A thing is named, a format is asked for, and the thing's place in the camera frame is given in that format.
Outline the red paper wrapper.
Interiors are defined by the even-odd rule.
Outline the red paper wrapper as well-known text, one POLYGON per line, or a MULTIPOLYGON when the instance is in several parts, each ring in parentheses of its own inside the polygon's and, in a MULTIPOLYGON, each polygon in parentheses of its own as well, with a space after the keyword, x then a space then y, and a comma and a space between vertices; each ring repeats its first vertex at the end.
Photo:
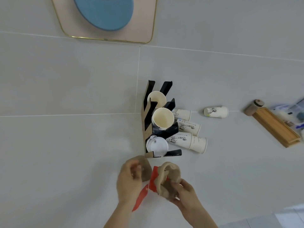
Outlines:
POLYGON ((139 206, 141 205, 142 201, 144 200, 144 198, 147 196, 149 190, 153 191, 155 193, 158 193, 157 190, 157 185, 161 185, 163 183, 169 182, 169 177, 168 177, 168 173, 165 173, 163 178, 160 178, 160 170, 161 167, 156 167, 154 166, 152 174, 151 174, 151 178, 148 184, 146 184, 143 189, 140 191, 139 196, 137 197, 136 203, 132 209, 132 212, 136 211, 139 206))

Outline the long wooden box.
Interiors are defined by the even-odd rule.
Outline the long wooden box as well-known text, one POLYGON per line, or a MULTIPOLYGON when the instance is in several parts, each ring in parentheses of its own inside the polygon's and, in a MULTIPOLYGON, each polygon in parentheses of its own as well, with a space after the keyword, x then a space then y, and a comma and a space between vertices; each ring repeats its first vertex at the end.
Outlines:
POLYGON ((285 148, 301 143, 301 137, 269 109, 260 108, 252 116, 285 148))

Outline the blue round seat cushion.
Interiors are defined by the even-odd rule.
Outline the blue round seat cushion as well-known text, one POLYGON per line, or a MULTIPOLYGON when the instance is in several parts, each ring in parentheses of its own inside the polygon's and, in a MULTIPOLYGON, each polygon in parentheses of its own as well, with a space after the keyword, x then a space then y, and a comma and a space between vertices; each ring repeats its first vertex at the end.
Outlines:
POLYGON ((134 0, 73 0, 91 25, 104 31, 118 31, 131 20, 134 0))

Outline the person's left forearm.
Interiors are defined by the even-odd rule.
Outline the person's left forearm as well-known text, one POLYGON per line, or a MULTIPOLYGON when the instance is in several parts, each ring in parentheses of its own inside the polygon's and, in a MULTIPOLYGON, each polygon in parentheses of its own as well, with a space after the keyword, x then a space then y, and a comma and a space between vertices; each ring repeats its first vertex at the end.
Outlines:
POLYGON ((118 202, 114 212, 103 228, 129 228, 135 201, 118 202))

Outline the round wooden jar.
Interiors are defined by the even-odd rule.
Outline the round wooden jar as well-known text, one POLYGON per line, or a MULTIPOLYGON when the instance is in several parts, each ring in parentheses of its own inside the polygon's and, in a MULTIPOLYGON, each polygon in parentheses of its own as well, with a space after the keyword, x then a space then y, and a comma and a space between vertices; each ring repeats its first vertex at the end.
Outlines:
POLYGON ((247 116, 252 116, 258 109, 263 107, 264 104, 264 101, 261 99, 255 99, 244 109, 244 114, 247 116))

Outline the clear plastic storage box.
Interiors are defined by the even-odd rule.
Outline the clear plastic storage box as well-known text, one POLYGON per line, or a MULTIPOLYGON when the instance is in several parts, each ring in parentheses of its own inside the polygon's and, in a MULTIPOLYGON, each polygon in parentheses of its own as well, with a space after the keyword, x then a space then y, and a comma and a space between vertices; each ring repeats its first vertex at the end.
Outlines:
POLYGON ((295 104, 278 105, 271 107, 270 110, 299 134, 304 142, 304 98, 295 104))

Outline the person's right hand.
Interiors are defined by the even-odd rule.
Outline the person's right hand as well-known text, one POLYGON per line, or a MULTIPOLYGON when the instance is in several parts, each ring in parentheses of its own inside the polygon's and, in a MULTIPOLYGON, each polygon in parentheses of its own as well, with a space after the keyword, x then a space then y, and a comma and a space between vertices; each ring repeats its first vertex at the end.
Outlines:
POLYGON ((179 183, 171 181, 171 186, 176 190, 177 196, 170 202, 176 205, 183 214, 192 214, 203 209, 196 192, 191 184, 184 179, 179 183))

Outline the white paper cup open mouth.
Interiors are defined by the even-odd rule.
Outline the white paper cup open mouth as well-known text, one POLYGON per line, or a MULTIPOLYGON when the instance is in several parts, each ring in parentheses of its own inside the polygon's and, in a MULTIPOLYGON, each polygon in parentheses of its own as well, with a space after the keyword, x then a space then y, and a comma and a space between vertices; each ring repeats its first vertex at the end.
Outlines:
POLYGON ((175 118, 172 111, 162 107, 154 111, 151 121, 154 127, 166 130, 174 124, 175 118))
POLYGON ((147 97, 147 101, 149 101, 149 99, 153 102, 157 102, 155 109, 164 107, 167 103, 166 96, 160 91, 151 92, 147 97))

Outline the stack of white cup lids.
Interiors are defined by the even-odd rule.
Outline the stack of white cup lids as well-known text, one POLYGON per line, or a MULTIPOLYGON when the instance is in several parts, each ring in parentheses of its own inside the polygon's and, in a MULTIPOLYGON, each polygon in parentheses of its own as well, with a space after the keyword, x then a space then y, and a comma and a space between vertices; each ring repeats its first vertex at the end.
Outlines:
POLYGON ((146 150, 152 157, 164 157, 169 151, 168 142, 164 138, 151 135, 146 142, 146 150))

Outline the person's left hand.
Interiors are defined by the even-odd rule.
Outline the person's left hand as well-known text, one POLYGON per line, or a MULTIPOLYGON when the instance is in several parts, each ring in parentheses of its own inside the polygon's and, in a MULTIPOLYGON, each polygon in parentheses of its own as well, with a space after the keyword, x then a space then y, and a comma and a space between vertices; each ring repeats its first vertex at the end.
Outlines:
POLYGON ((119 202, 135 201, 142 190, 142 181, 133 179, 127 170, 126 162, 122 165, 117 178, 116 189, 119 202))

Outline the brown paper cup sleeve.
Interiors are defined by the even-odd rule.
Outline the brown paper cup sleeve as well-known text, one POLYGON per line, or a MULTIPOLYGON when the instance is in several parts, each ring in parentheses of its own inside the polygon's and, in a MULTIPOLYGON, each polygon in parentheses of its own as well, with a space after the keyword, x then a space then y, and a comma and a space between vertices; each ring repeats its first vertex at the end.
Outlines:
POLYGON ((162 196, 163 198, 167 200, 173 199, 177 192, 176 190, 171 186, 171 181, 175 183, 179 183, 181 179, 181 172, 178 165, 172 163, 172 162, 165 162, 161 166, 160 170, 160 178, 162 179, 165 173, 168 173, 169 182, 163 183, 161 185, 157 185, 158 193, 160 193, 159 196, 162 196))
POLYGON ((137 156, 137 160, 139 161, 139 165, 141 166, 141 179, 142 182, 149 181, 152 174, 152 167, 148 161, 148 159, 144 156, 137 156))

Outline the white paper cup floral print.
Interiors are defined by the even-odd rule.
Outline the white paper cup floral print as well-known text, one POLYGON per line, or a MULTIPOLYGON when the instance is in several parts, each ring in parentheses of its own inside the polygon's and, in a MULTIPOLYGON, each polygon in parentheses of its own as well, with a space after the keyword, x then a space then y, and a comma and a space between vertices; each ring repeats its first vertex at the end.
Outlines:
POLYGON ((208 142, 207 138, 205 137, 202 138, 193 135, 189 149, 197 153, 203 154, 206 151, 207 142, 208 142))
POLYGON ((179 132, 191 133, 194 136, 198 136, 201 129, 201 124, 195 124, 183 119, 177 119, 177 123, 179 132))
POLYGON ((185 149, 190 149, 192 144, 192 137, 192 133, 178 132, 169 138, 166 138, 166 141, 185 149))
POLYGON ((203 114, 206 117, 227 118, 229 115, 229 109, 225 106, 207 107, 203 110, 203 114))
POLYGON ((172 113, 174 115, 174 118, 177 119, 182 119, 185 121, 190 121, 191 119, 191 110, 183 110, 183 109, 174 109, 172 110, 172 113))

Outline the pink base with gold rim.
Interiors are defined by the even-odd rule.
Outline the pink base with gold rim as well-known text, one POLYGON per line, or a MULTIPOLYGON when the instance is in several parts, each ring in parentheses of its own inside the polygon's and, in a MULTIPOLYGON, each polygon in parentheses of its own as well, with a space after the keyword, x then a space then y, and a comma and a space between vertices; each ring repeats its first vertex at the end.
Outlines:
POLYGON ((91 25, 77 10, 73 0, 51 1, 61 29, 69 37, 137 43, 152 40, 158 0, 134 0, 130 22, 118 31, 104 31, 91 25))

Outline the person's right forearm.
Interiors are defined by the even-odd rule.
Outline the person's right forearm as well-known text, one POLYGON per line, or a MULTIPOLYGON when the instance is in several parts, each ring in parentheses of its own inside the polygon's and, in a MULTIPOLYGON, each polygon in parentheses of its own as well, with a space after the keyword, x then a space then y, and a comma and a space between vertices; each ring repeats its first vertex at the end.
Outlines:
POLYGON ((180 211, 192 228, 218 228, 200 202, 182 205, 180 211))

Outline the black and wood cup rack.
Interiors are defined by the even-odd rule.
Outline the black and wood cup rack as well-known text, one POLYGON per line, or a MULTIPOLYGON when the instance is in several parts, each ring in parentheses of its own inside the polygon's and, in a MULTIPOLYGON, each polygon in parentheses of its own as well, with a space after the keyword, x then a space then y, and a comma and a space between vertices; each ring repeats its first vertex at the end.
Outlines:
MULTIPOLYGON (((153 158, 152 155, 147 153, 146 150, 146 142, 151 135, 156 135, 158 137, 166 139, 179 132, 178 124, 176 120, 174 121, 174 124, 166 130, 160 130, 158 127, 154 127, 152 125, 151 119, 154 111, 156 110, 155 107, 157 105, 157 102, 153 102, 150 99, 149 101, 147 101, 147 97, 151 92, 153 92, 154 85, 155 85, 155 81, 153 80, 148 81, 146 91, 144 93, 142 109, 141 109, 143 142, 145 146, 146 158, 153 158)), ((160 89, 160 92, 162 92, 166 96, 169 90, 171 89, 172 85, 173 85, 172 81, 165 81, 162 85, 162 88, 160 89)), ((171 101, 167 102, 164 108, 167 108, 170 111, 172 111, 175 108, 175 99, 173 98, 171 101)), ((174 157, 181 155, 182 155, 182 150, 176 149, 176 150, 168 151, 164 157, 174 157)))

